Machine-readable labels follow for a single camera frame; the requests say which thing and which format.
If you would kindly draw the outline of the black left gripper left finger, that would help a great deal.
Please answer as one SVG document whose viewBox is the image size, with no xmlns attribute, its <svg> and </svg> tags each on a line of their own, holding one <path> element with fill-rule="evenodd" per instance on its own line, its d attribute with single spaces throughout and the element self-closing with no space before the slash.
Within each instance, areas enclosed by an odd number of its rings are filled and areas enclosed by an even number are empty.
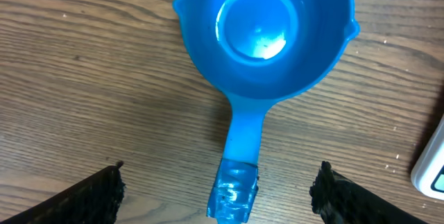
<svg viewBox="0 0 444 224">
<path fill-rule="evenodd" d="M 122 166 L 107 166 L 1 224 L 115 224 L 125 190 Z"/>
</svg>

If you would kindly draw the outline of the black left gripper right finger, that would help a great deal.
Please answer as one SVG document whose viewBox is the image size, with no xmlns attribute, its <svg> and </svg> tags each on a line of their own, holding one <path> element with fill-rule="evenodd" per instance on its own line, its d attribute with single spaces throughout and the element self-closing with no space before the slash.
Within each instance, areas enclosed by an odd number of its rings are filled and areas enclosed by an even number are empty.
<svg viewBox="0 0 444 224">
<path fill-rule="evenodd" d="M 426 224 L 322 162 L 309 189 L 312 211 L 325 224 Z"/>
</svg>

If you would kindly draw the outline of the blue plastic measuring scoop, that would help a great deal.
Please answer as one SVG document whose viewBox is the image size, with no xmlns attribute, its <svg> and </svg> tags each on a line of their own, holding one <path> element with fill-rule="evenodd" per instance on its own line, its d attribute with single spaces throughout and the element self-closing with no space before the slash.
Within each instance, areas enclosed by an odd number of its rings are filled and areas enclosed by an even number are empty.
<svg viewBox="0 0 444 224">
<path fill-rule="evenodd" d="M 174 0 L 173 8 L 190 58 L 232 110 L 207 215 L 246 223 L 266 113 L 332 70 L 359 33 L 355 1 Z"/>
</svg>

